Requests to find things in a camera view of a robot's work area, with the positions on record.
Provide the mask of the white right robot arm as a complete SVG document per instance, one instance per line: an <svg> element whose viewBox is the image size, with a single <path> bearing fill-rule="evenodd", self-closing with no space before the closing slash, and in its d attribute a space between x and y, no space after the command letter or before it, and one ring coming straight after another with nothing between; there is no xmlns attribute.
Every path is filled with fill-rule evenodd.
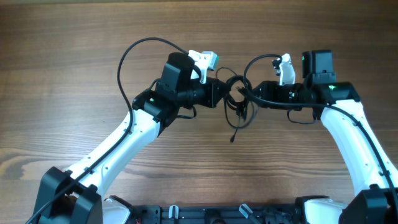
<svg viewBox="0 0 398 224"><path fill-rule="evenodd" d="M336 80L331 50L303 52L303 83L295 81L289 55L271 57L279 81L247 87L248 98L262 108L311 108L335 140L355 194L348 204L324 196L297 198L296 222L397 223L397 168L373 133L354 86Z"/></svg>

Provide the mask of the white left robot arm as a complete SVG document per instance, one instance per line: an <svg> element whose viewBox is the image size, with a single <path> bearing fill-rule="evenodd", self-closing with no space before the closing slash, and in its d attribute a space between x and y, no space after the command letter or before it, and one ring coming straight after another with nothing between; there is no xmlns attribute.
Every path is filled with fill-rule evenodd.
<svg viewBox="0 0 398 224"><path fill-rule="evenodd" d="M129 223L134 207L105 195L138 152L179 117L180 108L214 108L229 91L209 78L219 57L212 51L171 53L161 77L127 104L123 122L85 158L61 171L50 168L40 181L29 223Z"/></svg>

